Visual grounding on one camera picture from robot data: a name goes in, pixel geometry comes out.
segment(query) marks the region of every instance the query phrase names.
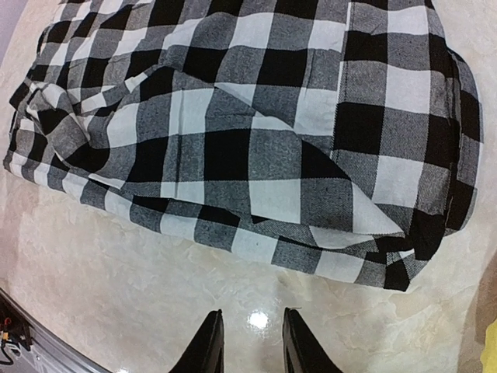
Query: flannel fabric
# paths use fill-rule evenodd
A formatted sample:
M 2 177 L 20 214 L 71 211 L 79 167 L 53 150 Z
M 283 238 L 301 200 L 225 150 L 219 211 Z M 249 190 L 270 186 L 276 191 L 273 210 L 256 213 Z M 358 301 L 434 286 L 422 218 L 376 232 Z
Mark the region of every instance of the flannel fabric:
M 11 173 L 338 281 L 405 290 L 474 204 L 430 0 L 65 0 L 11 104 Z

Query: metal object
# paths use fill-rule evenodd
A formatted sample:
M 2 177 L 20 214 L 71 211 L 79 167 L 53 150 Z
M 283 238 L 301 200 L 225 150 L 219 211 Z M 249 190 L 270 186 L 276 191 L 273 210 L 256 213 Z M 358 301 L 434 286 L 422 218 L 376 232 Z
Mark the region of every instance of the metal object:
M 15 366 L 39 373 L 111 373 L 55 336 L 0 288 L 0 311 L 11 312 L 26 326 L 25 343 Z

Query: white marble tile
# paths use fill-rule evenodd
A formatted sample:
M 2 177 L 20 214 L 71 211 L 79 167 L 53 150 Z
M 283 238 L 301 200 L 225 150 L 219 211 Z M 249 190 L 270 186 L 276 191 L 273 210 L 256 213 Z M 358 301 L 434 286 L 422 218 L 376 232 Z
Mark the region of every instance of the white marble tile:
M 37 38 L 58 0 L 30 0 L 0 69 L 0 153 Z M 149 232 L 0 171 L 0 285 L 45 326 L 112 371 L 168 371 L 212 309 L 223 309 L 225 371 L 279 372 L 285 307 L 345 372 L 481 370 L 497 316 L 497 3 L 438 0 L 449 45 L 484 107 L 480 194 L 468 227 L 444 240 L 407 294 L 247 263 Z

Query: folded blanket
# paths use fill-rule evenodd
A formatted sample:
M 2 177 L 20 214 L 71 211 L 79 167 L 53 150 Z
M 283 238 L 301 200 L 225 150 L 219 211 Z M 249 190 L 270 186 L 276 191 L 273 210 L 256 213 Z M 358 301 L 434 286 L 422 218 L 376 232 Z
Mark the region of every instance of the folded blanket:
M 474 203 L 430 0 L 66 0 L 11 104 L 11 173 L 338 281 L 405 290 Z

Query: yellow object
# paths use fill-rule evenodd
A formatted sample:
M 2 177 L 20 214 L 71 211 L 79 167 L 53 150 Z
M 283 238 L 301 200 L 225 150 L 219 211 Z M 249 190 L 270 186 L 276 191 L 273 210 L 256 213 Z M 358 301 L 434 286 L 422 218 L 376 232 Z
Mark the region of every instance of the yellow object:
M 497 373 L 497 321 L 487 328 L 481 363 L 483 364 L 483 373 Z

